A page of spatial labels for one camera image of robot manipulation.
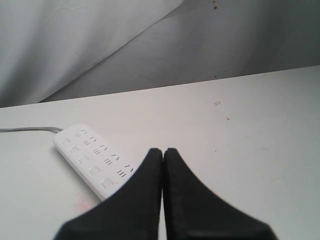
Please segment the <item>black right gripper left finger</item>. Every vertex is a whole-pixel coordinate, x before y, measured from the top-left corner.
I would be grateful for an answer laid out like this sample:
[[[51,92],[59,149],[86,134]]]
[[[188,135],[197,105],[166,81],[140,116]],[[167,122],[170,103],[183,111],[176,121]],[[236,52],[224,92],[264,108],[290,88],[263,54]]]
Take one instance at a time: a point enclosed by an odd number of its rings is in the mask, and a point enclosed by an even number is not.
[[[58,240],[156,240],[162,201],[163,154],[151,148],[111,197],[64,223]]]

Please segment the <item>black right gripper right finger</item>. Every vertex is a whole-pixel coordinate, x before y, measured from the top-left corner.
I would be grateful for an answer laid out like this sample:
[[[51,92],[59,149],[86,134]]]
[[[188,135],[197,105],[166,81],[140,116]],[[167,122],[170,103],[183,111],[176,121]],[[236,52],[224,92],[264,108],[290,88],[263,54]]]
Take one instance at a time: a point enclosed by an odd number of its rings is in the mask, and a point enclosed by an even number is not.
[[[178,150],[163,158],[163,203],[169,240],[273,240],[271,227],[225,202],[187,166]]]

